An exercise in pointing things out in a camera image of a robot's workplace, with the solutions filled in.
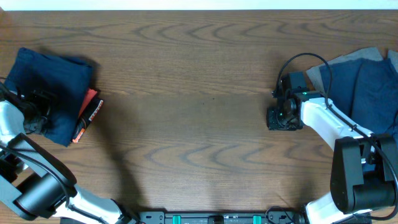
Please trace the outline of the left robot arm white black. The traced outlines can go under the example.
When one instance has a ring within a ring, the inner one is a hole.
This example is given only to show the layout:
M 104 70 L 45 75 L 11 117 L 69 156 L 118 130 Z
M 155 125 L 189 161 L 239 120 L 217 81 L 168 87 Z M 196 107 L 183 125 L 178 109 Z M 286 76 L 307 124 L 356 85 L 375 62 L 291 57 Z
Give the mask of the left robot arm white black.
M 79 187 L 72 172 L 31 140 L 25 119 L 36 105 L 1 87 L 1 202 L 25 220 L 57 217 L 62 223 L 139 223 L 113 199 Z

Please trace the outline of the dark navy shorts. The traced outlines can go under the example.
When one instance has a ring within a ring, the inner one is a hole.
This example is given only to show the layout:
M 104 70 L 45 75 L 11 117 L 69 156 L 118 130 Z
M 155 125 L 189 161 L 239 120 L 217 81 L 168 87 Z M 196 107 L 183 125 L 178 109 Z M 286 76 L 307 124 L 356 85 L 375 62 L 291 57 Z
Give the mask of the dark navy shorts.
M 5 86 L 28 95 L 44 90 L 57 97 L 45 137 L 67 147 L 72 140 L 80 108 L 89 89 L 93 67 L 76 57 L 60 57 L 19 49 Z

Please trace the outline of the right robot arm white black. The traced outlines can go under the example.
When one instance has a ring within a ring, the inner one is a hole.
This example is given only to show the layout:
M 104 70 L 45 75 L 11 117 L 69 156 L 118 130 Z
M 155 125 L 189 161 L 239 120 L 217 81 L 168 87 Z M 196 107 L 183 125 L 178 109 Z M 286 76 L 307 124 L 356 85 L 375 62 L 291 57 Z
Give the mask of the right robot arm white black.
M 279 75 L 267 109 L 270 130 L 311 127 L 333 150 L 330 192 L 305 206 L 297 223 L 371 223 L 370 212 L 393 207 L 397 215 L 397 145 L 341 112 L 320 91 L 308 89 L 303 72 Z

